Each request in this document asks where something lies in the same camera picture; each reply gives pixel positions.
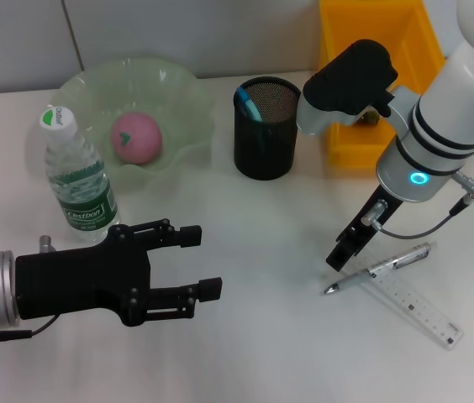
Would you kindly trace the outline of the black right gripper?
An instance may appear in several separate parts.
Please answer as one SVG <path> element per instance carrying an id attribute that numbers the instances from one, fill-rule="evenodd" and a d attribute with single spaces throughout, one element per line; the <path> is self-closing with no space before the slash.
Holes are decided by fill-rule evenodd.
<path id="1" fill-rule="evenodd" d="M 403 202 L 382 186 L 376 188 L 363 208 L 337 238 L 337 244 L 326 258 L 334 270 L 342 270 L 355 252 L 360 252 Z"/>

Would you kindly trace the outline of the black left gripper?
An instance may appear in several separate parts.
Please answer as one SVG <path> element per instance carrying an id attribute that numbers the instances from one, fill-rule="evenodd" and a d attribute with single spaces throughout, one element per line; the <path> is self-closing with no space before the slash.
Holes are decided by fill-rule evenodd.
<path id="1" fill-rule="evenodd" d="M 175 228 L 163 218 L 114 225 L 92 247 L 18 256 L 15 301 L 20 318 L 98 308 L 116 313 L 127 327 L 137 327 L 145 318 L 147 322 L 193 318 L 197 302 L 220 299 L 222 279 L 150 290 L 146 250 L 197 247 L 201 242 L 199 225 Z"/>

